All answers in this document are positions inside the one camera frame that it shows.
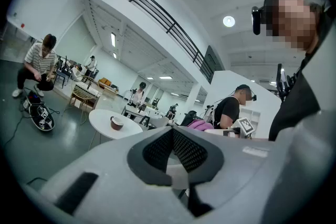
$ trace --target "metal railing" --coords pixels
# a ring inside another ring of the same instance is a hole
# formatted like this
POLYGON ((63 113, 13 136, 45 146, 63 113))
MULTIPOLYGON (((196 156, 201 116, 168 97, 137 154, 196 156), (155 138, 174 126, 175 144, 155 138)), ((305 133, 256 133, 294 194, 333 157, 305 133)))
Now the metal railing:
POLYGON ((192 62, 199 68, 208 82, 211 82, 214 71, 204 59, 197 46, 178 24, 178 22, 155 0, 129 0, 154 19, 165 32, 183 48, 192 62))

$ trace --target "shoe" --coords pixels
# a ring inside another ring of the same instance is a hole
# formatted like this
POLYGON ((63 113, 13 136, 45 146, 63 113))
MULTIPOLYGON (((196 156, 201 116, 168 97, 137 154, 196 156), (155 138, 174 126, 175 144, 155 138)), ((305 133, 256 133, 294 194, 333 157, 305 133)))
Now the shoe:
POLYGON ((23 92, 23 90, 16 88, 15 91, 12 93, 12 96, 14 98, 17 98, 21 93, 23 92))
POLYGON ((40 97, 44 96, 44 93, 39 88, 37 88, 36 85, 34 85, 34 89, 40 97))

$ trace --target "brown bowl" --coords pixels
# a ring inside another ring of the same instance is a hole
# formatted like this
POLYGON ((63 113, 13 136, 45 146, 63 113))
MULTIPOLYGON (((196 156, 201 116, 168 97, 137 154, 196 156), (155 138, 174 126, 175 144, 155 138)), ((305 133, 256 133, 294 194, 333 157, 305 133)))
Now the brown bowl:
POLYGON ((112 129, 119 131, 123 126, 124 124, 121 122, 119 118, 114 118, 114 117, 111 118, 112 129))

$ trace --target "white round table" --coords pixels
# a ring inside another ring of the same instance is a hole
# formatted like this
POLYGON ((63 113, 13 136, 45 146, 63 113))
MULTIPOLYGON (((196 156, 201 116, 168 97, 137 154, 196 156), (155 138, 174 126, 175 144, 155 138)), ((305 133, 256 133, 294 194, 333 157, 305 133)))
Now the white round table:
POLYGON ((110 110, 105 109, 92 110, 89 114, 89 121, 93 126, 93 128, 96 129, 96 132, 94 133, 89 149, 91 148, 93 139, 95 138, 97 132, 110 139, 121 139, 142 132, 141 127, 138 126, 138 124, 136 124, 134 121, 126 118, 125 116, 117 112, 113 112, 110 110), (110 119, 112 116, 119 118, 120 121, 124 124, 124 126, 119 131, 116 131, 111 127, 110 119))

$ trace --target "mesh panel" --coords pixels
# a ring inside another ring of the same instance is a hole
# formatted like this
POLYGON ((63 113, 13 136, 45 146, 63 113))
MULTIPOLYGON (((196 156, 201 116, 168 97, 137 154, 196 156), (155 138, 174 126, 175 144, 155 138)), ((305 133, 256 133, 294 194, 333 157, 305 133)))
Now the mesh panel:
POLYGON ((186 171, 189 173, 205 162, 207 151, 204 147, 196 144, 176 130, 173 132, 174 151, 186 171))
POLYGON ((146 162, 156 169, 166 172, 168 158, 172 148, 171 132, 167 132, 143 149, 143 157, 146 162))

